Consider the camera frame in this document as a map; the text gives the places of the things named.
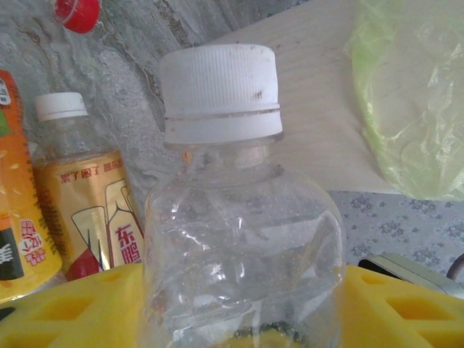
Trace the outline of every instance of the red bottle cap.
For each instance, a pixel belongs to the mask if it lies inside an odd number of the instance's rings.
[[[65,28],[79,34],[94,29],[100,15],[99,0],[56,0],[55,17]]]

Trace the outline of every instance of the yellow sponge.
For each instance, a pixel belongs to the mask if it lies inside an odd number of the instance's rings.
[[[0,306],[1,348],[135,348],[141,265]],[[342,289],[344,348],[463,348],[464,301],[362,268]]]

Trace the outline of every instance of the green plastic bag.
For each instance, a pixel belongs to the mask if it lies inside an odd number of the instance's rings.
[[[416,199],[464,199],[464,3],[361,0],[349,43],[365,137]]]

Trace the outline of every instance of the bottle cap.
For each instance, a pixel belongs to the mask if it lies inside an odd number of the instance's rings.
[[[276,56],[268,47],[184,49],[161,61],[168,145],[220,144],[282,133]]]
[[[79,34],[94,29],[100,15],[99,0],[54,0],[58,23]]]
[[[65,117],[88,116],[84,100],[79,93],[52,93],[36,98],[37,117],[40,122]]]

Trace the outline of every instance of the bottle label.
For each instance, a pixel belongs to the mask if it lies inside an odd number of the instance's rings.
[[[141,262],[143,233],[119,151],[34,173],[68,280]]]
[[[38,206],[20,95],[0,70],[0,303],[34,291],[61,266]]]

